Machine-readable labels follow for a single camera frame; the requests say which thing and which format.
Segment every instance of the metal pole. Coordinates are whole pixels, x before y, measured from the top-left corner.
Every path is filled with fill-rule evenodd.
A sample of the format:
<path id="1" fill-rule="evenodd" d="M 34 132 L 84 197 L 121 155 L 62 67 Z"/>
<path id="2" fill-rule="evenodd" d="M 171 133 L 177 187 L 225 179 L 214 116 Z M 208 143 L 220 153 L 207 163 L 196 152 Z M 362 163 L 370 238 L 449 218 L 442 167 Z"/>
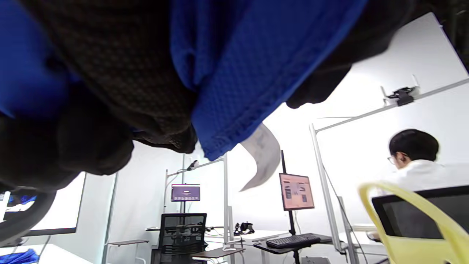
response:
<path id="1" fill-rule="evenodd" d="M 182 169 L 183 170 L 186 169 L 185 164 L 186 164 L 186 155 L 183 153 L 182 154 Z M 185 171 L 182 171 L 182 174 L 181 174 L 181 184 L 184 184 L 184 172 Z M 186 209 L 183 208 L 183 207 L 185 207 L 185 204 L 183 205 L 183 203 L 181 202 L 180 205 L 179 205 L 179 212 L 180 213 L 185 213 Z"/>
<path id="2" fill-rule="evenodd" d="M 163 213 L 166 212 L 166 185 L 168 184 L 168 170 L 166 170 L 166 175 L 165 175 L 165 190 L 163 191 Z"/>
<path id="3" fill-rule="evenodd" d="M 230 216 L 229 216 L 229 206 L 228 206 L 228 153 L 223 155 L 223 220 L 224 220 L 224 236 L 223 240 L 225 245 L 229 242 L 230 239 Z M 230 264 L 235 264 L 235 256 L 232 254 L 230 256 Z"/>
<path id="4" fill-rule="evenodd" d="M 347 236 L 347 251 L 350 258 L 350 264 L 359 264 L 360 261 L 358 260 L 358 254 L 355 251 L 355 244 L 353 243 L 352 236 L 350 235 L 352 227 L 348 224 L 347 215 L 345 214 L 344 200 L 341 196 L 339 196 L 339 202 L 342 209 L 340 211 L 342 212 L 342 220 L 344 221 L 345 235 Z"/>
<path id="5" fill-rule="evenodd" d="M 435 90 L 432 90 L 432 91 L 429 91 L 429 92 L 426 92 L 426 93 L 423 93 L 423 94 L 416 95 L 416 96 L 414 96 L 414 101 L 417 101 L 419 99 L 422 99 L 422 98 L 425 98 L 425 97 L 428 97 L 428 96 L 431 96 L 431 95 L 434 95 L 434 94 L 437 94 L 437 93 L 444 92 L 444 91 L 449 90 L 449 89 L 456 88 L 458 86 L 461 86 L 461 85 L 464 85 L 464 84 L 467 84 L 467 83 L 469 83 L 469 78 L 461 80 L 461 81 L 453 83 L 453 84 L 450 84 L 450 85 L 447 85 L 447 86 L 443 86 L 441 88 L 438 88 L 438 89 L 435 89 Z M 377 114 L 377 113 L 380 113 L 380 112 L 384 112 L 386 110 L 393 109 L 395 107 L 397 107 L 397 104 L 388 105 L 388 106 L 385 106 L 383 108 L 379 108 L 379 109 L 373 110 L 371 112 L 365 113 L 363 115 L 359 115 L 359 116 L 356 116 L 354 118 L 347 119 L 347 120 L 344 120 L 342 122 L 338 122 L 338 123 L 335 123 L 335 124 L 320 128 L 320 129 L 316 130 L 316 133 L 327 130 L 329 128 L 339 126 L 341 124 L 346 124 L 346 123 L 349 123 L 349 122 L 352 122 L 352 121 L 355 121 L 355 120 L 358 120 L 358 119 L 362 119 L 362 118 L 367 117 L 367 116 L 371 116 L 371 115 L 374 115 L 374 114 Z"/>
<path id="6" fill-rule="evenodd" d="M 223 156 L 223 220 L 224 220 L 224 239 L 225 243 L 229 240 L 228 236 L 228 229 L 229 229 L 229 222 L 228 222 L 228 159 L 227 154 Z"/>
<path id="7" fill-rule="evenodd" d="M 218 159 L 218 160 L 214 160 L 214 161 L 211 161 L 211 162 L 207 162 L 207 163 L 204 163 L 202 165 L 199 165 L 197 167 L 194 167 L 192 170 L 195 170 L 195 169 L 198 169 L 198 168 L 202 168 L 202 167 L 205 167 L 205 166 L 208 166 L 210 164 L 214 164 L 214 163 L 217 163 L 217 162 L 220 162 L 220 161 L 223 161 L 222 158 Z M 184 169 L 184 170 L 179 170 L 178 172 L 175 172 L 175 173 L 172 173 L 172 174 L 168 174 L 167 177 L 171 177 L 171 176 L 174 176 L 174 175 L 178 175 L 178 174 L 181 174 L 183 172 L 186 172 L 187 170 Z"/>
<path id="8" fill-rule="evenodd" d="M 331 227 L 332 243 L 335 249 L 339 252 L 342 251 L 340 247 L 339 231 L 337 230 L 337 223 L 335 222 L 334 208 L 332 206 L 331 194 L 329 192 L 329 186 L 327 185 L 327 179 L 325 176 L 324 165 L 319 151 L 318 137 L 314 125 L 310 125 L 311 138 L 313 139 L 314 152 L 316 153 L 316 162 L 318 164 L 319 178 L 321 179 L 321 186 L 324 195 L 325 208 L 327 211 L 327 218 L 329 220 L 329 226 Z"/>
<path id="9" fill-rule="evenodd" d="M 114 215 L 114 204 L 115 204 L 116 195 L 117 195 L 117 179 L 118 179 L 118 177 L 119 177 L 119 172 L 116 172 L 116 174 L 114 176 L 114 183 L 113 183 L 113 196 L 111 197 L 111 203 L 109 205 L 109 214 L 107 216 L 106 234 L 104 236 L 103 258 L 101 260 L 102 264 L 107 263 L 107 256 L 109 255 L 109 251 L 110 251 L 110 246 L 108 245 L 108 243 L 109 243 L 109 236 L 110 236 L 110 231 L 111 231 L 111 223 L 112 223 L 113 215 Z"/>

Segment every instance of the black mesh chair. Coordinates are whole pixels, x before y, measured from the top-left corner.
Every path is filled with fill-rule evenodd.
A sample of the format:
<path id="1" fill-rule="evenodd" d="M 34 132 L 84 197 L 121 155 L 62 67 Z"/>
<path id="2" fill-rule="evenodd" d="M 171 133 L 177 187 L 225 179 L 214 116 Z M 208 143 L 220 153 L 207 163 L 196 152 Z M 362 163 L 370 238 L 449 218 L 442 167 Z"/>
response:
<path id="1" fill-rule="evenodd" d="M 159 249 L 165 255 L 188 255 L 205 251 L 207 214 L 163 214 Z"/>

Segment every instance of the monitor stand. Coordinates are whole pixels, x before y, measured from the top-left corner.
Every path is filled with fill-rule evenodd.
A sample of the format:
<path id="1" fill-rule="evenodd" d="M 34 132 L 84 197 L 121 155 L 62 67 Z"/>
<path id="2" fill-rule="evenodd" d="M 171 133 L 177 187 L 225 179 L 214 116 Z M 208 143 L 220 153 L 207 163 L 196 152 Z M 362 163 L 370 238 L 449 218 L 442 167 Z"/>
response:
<path id="1" fill-rule="evenodd" d="M 283 173 L 287 172 L 287 168 L 285 167 L 285 158 L 283 156 L 283 150 L 280 151 L 280 155 L 282 158 L 282 168 L 283 168 Z M 295 221 L 293 219 L 293 212 L 292 210 L 288 211 L 288 217 L 290 219 L 290 234 L 291 235 L 296 235 L 295 231 Z M 293 250 L 293 258 L 295 259 L 295 264 L 300 264 L 300 255 L 298 253 L 298 250 Z"/>

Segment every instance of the keyboard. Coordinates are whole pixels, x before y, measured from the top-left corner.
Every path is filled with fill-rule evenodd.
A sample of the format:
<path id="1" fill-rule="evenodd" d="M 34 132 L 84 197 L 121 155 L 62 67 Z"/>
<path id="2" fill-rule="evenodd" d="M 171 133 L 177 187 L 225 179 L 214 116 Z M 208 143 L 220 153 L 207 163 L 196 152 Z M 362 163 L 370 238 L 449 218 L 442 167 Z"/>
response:
<path id="1" fill-rule="evenodd" d="M 284 238 L 277 238 L 268 240 L 266 242 L 267 246 L 271 248 L 281 249 L 281 248 L 298 248 L 301 246 L 310 246 L 312 244 L 317 244 L 321 242 L 321 238 L 317 237 L 314 234 L 301 234 L 294 235 Z"/>

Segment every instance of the paper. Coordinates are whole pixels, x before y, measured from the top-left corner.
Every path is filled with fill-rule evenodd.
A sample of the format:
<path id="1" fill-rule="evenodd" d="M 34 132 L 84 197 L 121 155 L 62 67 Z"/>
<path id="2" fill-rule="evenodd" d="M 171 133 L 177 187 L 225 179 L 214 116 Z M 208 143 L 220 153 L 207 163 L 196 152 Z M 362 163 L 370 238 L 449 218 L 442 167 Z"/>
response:
<path id="1" fill-rule="evenodd" d="M 280 164 L 280 145 L 272 132 L 261 124 L 241 145 L 256 161 L 257 172 L 240 192 L 264 184 Z"/>

